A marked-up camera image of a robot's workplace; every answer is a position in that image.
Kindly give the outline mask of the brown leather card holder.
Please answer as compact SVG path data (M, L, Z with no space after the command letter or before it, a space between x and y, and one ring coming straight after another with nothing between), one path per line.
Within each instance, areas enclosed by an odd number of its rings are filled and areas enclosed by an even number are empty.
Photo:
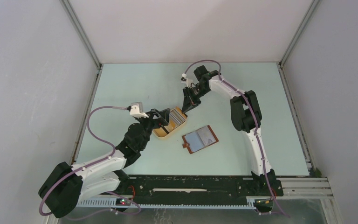
M187 133L182 136L183 144L182 147L187 149L189 154L196 153L202 149L205 149L207 147L204 147L196 133L196 131Z

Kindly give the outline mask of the white striped credit card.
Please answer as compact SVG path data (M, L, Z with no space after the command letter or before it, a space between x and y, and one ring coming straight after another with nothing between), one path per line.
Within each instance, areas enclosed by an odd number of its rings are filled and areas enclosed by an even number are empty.
M219 141L210 126L202 127L198 129L196 133L204 147L208 147Z

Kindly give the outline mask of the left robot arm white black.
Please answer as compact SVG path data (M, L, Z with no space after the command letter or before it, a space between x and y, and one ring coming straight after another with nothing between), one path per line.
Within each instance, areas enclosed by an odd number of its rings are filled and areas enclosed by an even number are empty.
M136 123L128 127L117 146L97 138L111 146L111 152L80 164L57 164L38 192L41 198L39 213L42 216L61 218L68 215L78 202L90 197L101 193L127 192L128 176L123 169L141 156L154 129L168 125L170 109L144 112L140 102L119 109L129 111Z

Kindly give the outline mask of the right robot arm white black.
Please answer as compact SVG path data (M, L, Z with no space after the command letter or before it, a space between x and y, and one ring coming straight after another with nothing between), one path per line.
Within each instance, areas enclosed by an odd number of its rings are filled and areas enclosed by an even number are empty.
M198 67L194 74L198 83L194 83L183 73L181 82L184 101L182 112L186 113L201 104L201 97L210 91L216 92L230 100L231 122L237 131L248 138L252 155L253 191L264 195L271 189L271 182L276 180L275 171L270 165L264 149L261 135L262 113L254 91L243 91L228 82L219 71L208 71L205 66Z

